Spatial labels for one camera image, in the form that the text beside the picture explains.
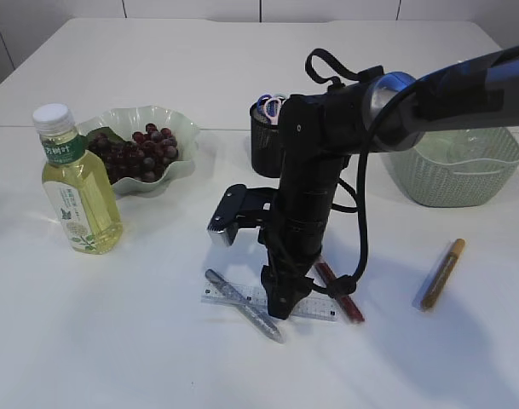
white table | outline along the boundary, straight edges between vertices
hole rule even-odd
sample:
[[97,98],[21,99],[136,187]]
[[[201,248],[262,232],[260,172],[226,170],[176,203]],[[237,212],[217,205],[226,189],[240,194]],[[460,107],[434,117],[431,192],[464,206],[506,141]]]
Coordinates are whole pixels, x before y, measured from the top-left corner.
[[154,104],[203,129],[248,130],[259,95],[325,92],[304,72],[316,47],[353,71],[415,77],[499,49],[463,21],[70,20],[0,86],[0,125],[30,125],[37,106],[64,101],[78,121]]

yellow liquid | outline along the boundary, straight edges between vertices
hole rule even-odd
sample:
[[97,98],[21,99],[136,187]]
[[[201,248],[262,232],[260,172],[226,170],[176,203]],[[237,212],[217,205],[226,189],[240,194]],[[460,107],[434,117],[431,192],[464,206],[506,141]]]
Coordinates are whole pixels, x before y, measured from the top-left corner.
[[[41,135],[42,141],[56,145],[69,142],[78,135],[75,128],[58,136]],[[70,164],[50,164],[43,167],[42,183],[58,181],[75,187],[83,204],[91,233],[95,237],[93,250],[74,248],[89,254],[110,251],[123,233],[123,225],[115,204],[115,193],[107,178],[101,159],[89,151]]]

metal bracket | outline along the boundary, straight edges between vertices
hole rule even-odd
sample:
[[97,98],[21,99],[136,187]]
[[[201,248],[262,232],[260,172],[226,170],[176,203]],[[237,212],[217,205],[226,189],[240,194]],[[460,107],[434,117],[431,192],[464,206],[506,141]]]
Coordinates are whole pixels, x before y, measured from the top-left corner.
[[268,222],[276,189],[232,185],[225,193],[208,224],[208,234],[216,245],[229,247],[240,228],[263,227]]

transparent ruler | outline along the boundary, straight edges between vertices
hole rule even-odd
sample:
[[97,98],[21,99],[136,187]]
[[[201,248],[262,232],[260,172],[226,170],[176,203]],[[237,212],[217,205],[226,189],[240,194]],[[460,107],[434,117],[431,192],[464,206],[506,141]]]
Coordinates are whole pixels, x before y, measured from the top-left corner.
[[[233,283],[231,283],[231,285],[242,294],[251,305],[264,311],[267,310],[267,295],[262,287],[250,287]],[[200,301],[227,305],[238,303],[238,301],[226,298],[210,281],[206,281]],[[338,310],[330,298],[306,297],[293,309],[291,316],[336,321],[338,320]]]

green tea bottle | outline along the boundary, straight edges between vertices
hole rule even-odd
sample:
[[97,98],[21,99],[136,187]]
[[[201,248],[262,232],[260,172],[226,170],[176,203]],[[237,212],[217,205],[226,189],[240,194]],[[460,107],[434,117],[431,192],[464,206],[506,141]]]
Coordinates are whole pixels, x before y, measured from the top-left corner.
[[104,164],[85,149],[66,105],[39,107],[32,118],[47,155],[43,188],[70,244],[84,253],[110,251],[123,226]]

